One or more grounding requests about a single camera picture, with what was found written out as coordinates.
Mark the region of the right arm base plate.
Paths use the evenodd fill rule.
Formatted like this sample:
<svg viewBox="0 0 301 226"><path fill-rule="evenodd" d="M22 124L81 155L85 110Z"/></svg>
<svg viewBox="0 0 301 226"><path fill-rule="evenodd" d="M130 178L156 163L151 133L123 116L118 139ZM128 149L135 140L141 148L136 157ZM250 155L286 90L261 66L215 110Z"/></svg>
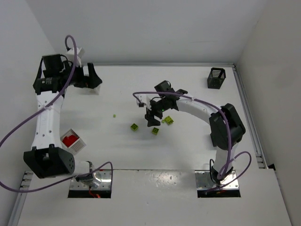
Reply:
<svg viewBox="0 0 301 226"><path fill-rule="evenodd" d="M205 191L218 186L211 180L208 170L196 170L195 178L198 191ZM225 179L220 182L219 186L222 186L223 190L238 190L239 184L236 171L234 170L226 176Z"/></svg>

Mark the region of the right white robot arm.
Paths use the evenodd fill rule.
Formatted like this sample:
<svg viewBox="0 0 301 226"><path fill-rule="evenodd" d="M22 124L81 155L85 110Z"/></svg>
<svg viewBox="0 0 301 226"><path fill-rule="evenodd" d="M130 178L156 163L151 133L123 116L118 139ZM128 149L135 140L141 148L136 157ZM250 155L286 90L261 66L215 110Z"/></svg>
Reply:
<svg viewBox="0 0 301 226"><path fill-rule="evenodd" d="M139 107L146 108L147 126L159 126L163 112L169 109L189 113L206 122L210 126L212 145L216 148L214 163L209 168L210 176L213 183L219 185L232 172L230 160L246 132L235 107L232 104L214 107L212 104L199 102L186 90L174 90L168 81L155 86L155 90L158 101L147 94L140 94L137 100Z"/></svg>

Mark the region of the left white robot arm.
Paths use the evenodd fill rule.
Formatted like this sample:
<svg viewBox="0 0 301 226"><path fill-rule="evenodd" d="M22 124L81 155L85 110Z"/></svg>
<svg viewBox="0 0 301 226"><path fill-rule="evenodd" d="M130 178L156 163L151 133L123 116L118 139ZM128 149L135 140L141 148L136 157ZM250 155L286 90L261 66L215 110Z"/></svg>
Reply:
<svg viewBox="0 0 301 226"><path fill-rule="evenodd" d="M62 147L60 113L66 89L72 85L94 89L102 84L92 63L84 74L81 53L69 50L65 55L43 56L33 84L38 103L35 137L30 151L24 152L24 162L38 178L72 175L74 155Z"/></svg>

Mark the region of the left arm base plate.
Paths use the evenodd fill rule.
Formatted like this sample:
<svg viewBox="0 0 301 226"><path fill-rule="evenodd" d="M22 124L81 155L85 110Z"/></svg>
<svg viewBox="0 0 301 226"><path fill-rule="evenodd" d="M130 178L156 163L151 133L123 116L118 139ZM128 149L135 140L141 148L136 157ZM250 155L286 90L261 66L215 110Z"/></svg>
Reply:
<svg viewBox="0 0 301 226"><path fill-rule="evenodd" d="M71 179L70 190L73 191L109 191L111 189L112 172L110 170L99 170L88 176Z"/></svg>

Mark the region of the lime square lego brick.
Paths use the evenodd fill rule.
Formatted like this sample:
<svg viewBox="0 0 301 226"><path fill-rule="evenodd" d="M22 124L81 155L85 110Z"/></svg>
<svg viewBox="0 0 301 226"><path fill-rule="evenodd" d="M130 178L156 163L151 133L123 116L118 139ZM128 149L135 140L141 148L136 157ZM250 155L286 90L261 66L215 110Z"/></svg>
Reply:
<svg viewBox="0 0 301 226"><path fill-rule="evenodd" d="M152 134L157 135L159 132L159 128L154 127L151 132Z"/></svg>

